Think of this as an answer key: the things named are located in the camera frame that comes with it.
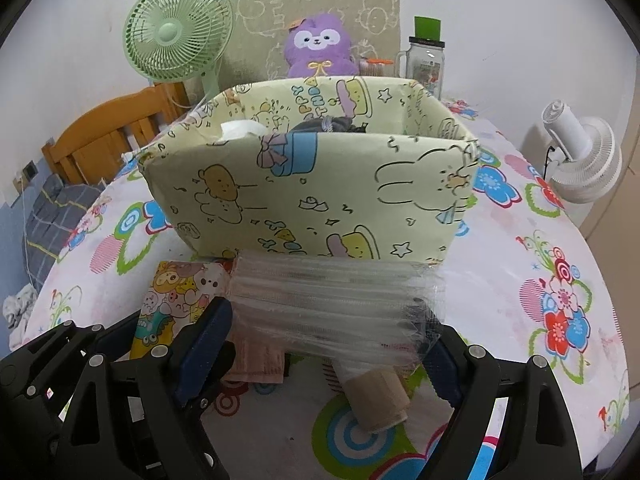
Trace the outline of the dark grey cloth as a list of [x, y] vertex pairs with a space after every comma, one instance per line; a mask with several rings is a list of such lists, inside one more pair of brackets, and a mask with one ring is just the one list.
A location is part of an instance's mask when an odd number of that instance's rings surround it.
[[367, 126], [368, 124], [366, 122], [357, 126], [352, 121], [352, 118], [348, 117], [324, 116], [300, 122], [291, 129], [291, 132], [365, 133], [367, 131]]

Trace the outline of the wall power socket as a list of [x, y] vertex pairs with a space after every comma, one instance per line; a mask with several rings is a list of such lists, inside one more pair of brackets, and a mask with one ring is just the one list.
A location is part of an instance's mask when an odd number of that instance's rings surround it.
[[38, 174], [38, 168], [36, 164], [31, 160], [24, 168], [23, 168], [23, 176], [27, 181], [31, 181]]

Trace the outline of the yellow cartoon storage box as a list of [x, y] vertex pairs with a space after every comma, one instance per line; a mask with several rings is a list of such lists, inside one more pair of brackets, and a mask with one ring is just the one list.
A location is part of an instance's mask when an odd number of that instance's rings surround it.
[[[291, 132], [324, 116], [365, 133]], [[265, 136], [221, 141], [223, 122]], [[204, 257], [279, 254], [444, 260], [480, 164], [477, 137], [410, 79], [331, 76], [239, 84], [139, 154], [154, 200]]]

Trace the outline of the green cartoon wall mat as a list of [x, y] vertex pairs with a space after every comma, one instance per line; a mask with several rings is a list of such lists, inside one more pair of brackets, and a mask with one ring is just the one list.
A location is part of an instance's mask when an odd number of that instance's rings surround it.
[[231, 0], [234, 25], [221, 59], [227, 89], [288, 73], [288, 28], [318, 13], [337, 16], [352, 37], [352, 54], [391, 60], [400, 49], [400, 0]]

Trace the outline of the purple plush toy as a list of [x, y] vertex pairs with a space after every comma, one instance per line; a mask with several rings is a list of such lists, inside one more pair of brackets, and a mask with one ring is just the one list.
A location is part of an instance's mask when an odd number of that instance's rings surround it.
[[284, 58], [288, 78], [356, 76], [352, 40], [341, 19], [332, 13], [302, 18], [288, 28]]

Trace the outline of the white folded cloth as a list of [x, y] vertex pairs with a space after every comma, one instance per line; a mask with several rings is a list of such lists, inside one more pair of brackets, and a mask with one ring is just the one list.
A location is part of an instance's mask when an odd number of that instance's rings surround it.
[[250, 119], [230, 120], [220, 125], [220, 140], [227, 142], [245, 138], [246, 136], [265, 136], [269, 130], [260, 122]]

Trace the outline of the glass jar with green lid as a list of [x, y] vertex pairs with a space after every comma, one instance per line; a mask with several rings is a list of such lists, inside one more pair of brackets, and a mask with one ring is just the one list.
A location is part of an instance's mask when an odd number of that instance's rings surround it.
[[437, 18], [416, 16], [413, 24], [408, 49], [396, 56], [396, 76], [416, 80], [440, 99], [445, 68], [445, 43], [440, 39], [442, 23]]

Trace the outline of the grey plaid bedding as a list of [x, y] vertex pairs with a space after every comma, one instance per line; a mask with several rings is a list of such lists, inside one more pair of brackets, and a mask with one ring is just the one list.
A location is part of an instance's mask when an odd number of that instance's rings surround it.
[[37, 292], [104, 188], [103, 184], [66, 184], [57, 174], [44, 181], [26, 216], [23, 233], [25, 271]]

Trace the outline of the wooden bed headboard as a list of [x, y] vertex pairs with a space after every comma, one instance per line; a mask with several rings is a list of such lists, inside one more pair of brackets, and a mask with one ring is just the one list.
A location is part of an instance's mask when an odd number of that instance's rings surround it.
[[110, 182], [122, 154], [142, 148], [189, 108], [181, 82], [153, 84], [109, 100], [75, 120], [42, 147], [49, 168], [69, 184]]

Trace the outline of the white standing fan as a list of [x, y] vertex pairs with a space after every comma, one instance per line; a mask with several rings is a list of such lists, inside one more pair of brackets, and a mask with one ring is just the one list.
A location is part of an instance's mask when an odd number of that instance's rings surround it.
[[544, 180], [572, 204], [591, 204], [608, 194], [623, 166], [611, 126], [601, 117], [577, 118], [560, 100], [549, 103], [541, 119], [551, 138]]

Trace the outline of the pink patterned cloth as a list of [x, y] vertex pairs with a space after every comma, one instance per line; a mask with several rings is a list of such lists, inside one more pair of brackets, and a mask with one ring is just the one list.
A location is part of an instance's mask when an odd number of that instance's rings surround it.
[[234, 344], [235, 358], [224, 380], [227, 382], [252, 382], [253, 384], [280, 385], [284, 379], [284, 353], [260, 342], [243, 337], [230, 337]]

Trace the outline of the toothpick jar with orange scissors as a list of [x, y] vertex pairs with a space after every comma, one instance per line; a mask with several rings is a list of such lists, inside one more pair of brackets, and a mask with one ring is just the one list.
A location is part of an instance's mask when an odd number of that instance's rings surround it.
[[393, 77], [395, 73], [395, 62], [388, 58], [365, 58], [360, 56], [358, 65], [360, 76]]

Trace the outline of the floral tablecloth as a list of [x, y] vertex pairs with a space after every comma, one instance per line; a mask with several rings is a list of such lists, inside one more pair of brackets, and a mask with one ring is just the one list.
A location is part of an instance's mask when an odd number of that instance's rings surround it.
[[[605, 281], [560, 200], [485, 119], [468, 212], [442, 269], [446, 315], [471, 344], [500, 359], [544, 356], [591, 462], [629, 413], [628, 367]], [[157, 266], [192, 250], [168, 226], [135, 166], [81, 209], [43, 283], [25, 336], [58, 324], [111, 325], [138, 310]], [[445, 431], [449, 405], [423, 370], [407, 380], [408, 420], [377, 436], [356, 424], [332, 367], [294, 358], [278, 386], [229, 382], [205, 413], [235, 479], [412, 479]]]

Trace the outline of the green desk fan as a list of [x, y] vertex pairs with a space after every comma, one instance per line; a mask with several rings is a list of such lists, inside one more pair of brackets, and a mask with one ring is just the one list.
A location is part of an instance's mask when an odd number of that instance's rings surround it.
[[204, 96], [219, 92], [219, 71], [233, 29], [230, 0], [138, 0], [126, 17], [126, 58], [153, 82], [198, 77]]

